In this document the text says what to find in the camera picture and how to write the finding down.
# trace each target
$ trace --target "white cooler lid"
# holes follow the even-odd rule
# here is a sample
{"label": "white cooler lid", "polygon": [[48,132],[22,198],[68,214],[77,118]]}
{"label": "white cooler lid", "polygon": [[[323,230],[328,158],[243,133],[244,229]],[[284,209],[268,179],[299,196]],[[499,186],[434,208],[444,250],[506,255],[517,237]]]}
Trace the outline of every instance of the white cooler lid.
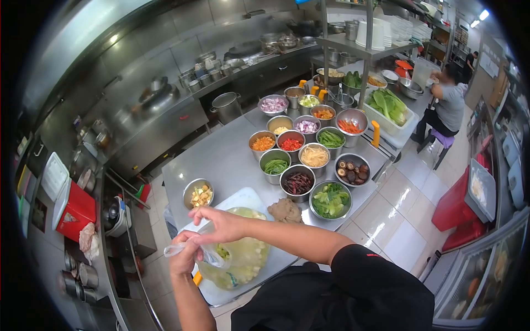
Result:
{"label": "white cooler lid", "polygon": [[68,199],[70,198],[70,187],[72,186],[72,180],[70,178],[68,179],[69,180],[66,181],[66,185],[64,185],[63,189],[61,190],[57,201],[55,201],[54,218],[51,223],[52,230],[57,229],[59,221],[61,220],[61,216],[63,216],[63,212],[65,211],[66,204],[68,203]]}
{"label": "white cooler lid", "polygon": [[41,185],[52,201],[57,201],[63,187],[68,182],[69,176],[68,169],[57,153],[51,153],[51,156],[44,167]]}

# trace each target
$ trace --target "hand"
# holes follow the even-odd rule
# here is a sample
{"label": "hand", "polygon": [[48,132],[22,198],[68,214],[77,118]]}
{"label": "hand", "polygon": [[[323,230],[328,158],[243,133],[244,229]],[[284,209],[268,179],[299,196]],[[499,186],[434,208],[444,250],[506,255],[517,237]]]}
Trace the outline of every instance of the hand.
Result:
{"label": "hand", "polygon": [[246,227],[248,219],[246,217],[211,207],[193,209],[188,213],[188,216],[193,218],[193,224],[196,226],[199,225],[202,218],[209,219],[214,223],[214,233],[200,235],[195,238],[195,242],[199,245],[231,243],[247,236]]}
{"label": "hand", "polygon": [[169,258],[169,271],[171,276],[190,274],[195,266],[195,254],[197,254],[197,260],[202,261],[204,255],[202,249],[196,243],[198,237],[200,235],[196,232],[183,230],[178,236],[173,238],[171,241],[172,244],[185,241],[186,247],[180,253]]}

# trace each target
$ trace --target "person sitting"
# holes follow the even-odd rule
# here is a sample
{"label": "person sitting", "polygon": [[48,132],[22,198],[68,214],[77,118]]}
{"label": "person sitting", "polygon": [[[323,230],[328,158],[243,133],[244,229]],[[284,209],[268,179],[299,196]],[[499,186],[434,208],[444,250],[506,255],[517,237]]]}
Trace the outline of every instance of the person sitting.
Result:
{"label": "person sitting", "polygon": [[420,145],[425,140],[427,124],[446,137],[455,136],[462,125],[464,118],[464,94],[467,84],[459,83],[459,73],[456,64],[445,66],[442,72],[434,71],[432,77],[437,78],[440,84],[433,84],[431,92],[439,99],[434,110],[425,109],[423,118],[416,126],[416,133],[410,139]]}

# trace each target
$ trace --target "red cooler box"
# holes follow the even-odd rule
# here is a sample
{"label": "red cooler box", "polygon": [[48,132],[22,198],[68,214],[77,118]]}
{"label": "red cooler box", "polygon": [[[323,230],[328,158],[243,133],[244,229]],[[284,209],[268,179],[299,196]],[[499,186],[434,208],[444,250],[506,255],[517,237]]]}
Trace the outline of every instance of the red cooler box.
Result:
{"label": "red cooler box", "polygon": [[96,202],[68,178],[55,202],[52,229],[78,243],[79,232],[90,222],[96,222]]}

